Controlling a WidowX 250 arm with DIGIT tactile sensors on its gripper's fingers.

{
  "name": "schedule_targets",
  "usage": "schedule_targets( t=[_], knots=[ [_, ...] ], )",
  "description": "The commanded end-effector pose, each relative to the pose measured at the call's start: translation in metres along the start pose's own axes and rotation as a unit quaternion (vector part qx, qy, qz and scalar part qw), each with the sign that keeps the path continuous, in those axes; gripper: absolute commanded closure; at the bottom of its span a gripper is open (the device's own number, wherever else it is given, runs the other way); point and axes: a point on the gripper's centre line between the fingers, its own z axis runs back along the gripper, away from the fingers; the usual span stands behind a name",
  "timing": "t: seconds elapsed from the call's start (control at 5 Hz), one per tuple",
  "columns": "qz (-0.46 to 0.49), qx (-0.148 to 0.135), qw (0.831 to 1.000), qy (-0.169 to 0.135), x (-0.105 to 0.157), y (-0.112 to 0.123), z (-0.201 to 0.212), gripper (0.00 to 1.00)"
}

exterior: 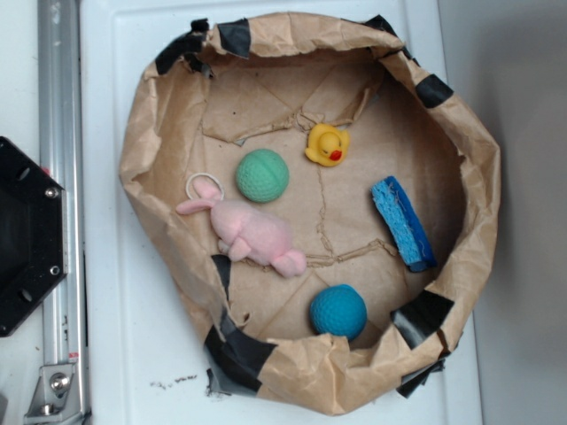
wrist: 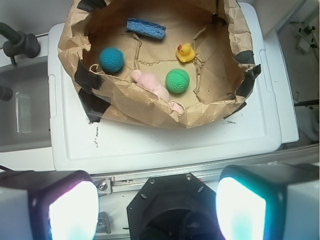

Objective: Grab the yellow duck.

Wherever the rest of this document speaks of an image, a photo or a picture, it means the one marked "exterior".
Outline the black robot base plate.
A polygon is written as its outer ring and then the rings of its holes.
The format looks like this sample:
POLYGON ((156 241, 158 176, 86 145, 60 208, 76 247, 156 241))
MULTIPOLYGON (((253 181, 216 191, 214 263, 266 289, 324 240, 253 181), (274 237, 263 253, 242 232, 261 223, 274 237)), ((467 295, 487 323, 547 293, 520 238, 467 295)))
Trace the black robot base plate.
POLYGON ((1 336, 8 337, 66 276, 65 190, 1 138, 1 336))

